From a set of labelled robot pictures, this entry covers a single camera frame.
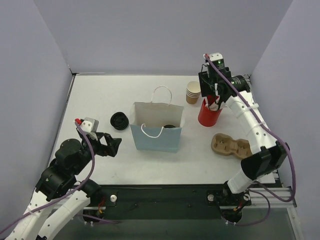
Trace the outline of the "blue paper bag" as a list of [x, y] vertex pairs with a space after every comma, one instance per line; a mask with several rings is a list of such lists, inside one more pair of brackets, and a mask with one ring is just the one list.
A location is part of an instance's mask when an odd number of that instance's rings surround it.
[[[129, 125], [137, 150], [177, 153], [180, 147], [181, 132], [185, 123], [184, 110], [172, 104], [170, 98], [164, 102], [134, 102], [129, 114]], [[174, 125], [176, 128], [164, 128]]]

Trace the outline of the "single black cup lid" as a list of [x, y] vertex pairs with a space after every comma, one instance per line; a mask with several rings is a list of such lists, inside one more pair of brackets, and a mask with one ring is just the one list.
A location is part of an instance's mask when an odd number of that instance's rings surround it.
[[176, 126], [172, 125], [172, 124], [167, 124], [164, 126], [165, 129], [172, 129], [172, 128], [176, 128]]

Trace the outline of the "white straws bundle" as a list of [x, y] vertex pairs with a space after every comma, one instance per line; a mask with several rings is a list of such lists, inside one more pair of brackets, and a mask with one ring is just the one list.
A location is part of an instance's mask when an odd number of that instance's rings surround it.
[[210, 111], [216, 112], [216, 111], [219, 111], [221, 109], [221, 106], [219, 105], [219, 100], [218, 99], [210, 100], [208, 98], [205, 98], [204, 101], [205, 101], [205, 105], [204, 106]]

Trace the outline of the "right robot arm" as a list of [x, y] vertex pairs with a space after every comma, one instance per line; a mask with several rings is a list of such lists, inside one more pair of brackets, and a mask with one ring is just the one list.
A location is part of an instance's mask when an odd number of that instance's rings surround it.
[[205, 63], [206, 70], [198, 73], [204, 97], [202, 110], [217, 114], [223, 108], [229, 108], [242, 127], [252, 153], [241, 161], [240, 170], [225, 183], [221, 192], [223, 201], [233, 204], [254, 181], [277, 170], [285, 158], [292, 156], [288, 145], [264, 122], [245, 78], [231, 76], [220, 60], [214, 64], [212, 67]]

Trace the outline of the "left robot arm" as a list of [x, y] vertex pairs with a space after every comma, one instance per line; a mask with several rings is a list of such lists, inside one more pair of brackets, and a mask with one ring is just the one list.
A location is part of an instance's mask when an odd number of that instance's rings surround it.
[[13, 222], [8, 240], [51, 240], [84, 207], [102, 199], [101, 187], [88, 176], [78, 185], [76, 176], [95, 164], [95, 156], [115, 157], [121, 138], [97, 133], [97, 139], [80, 134], [65, 140], [35, 186], [24, 214]]

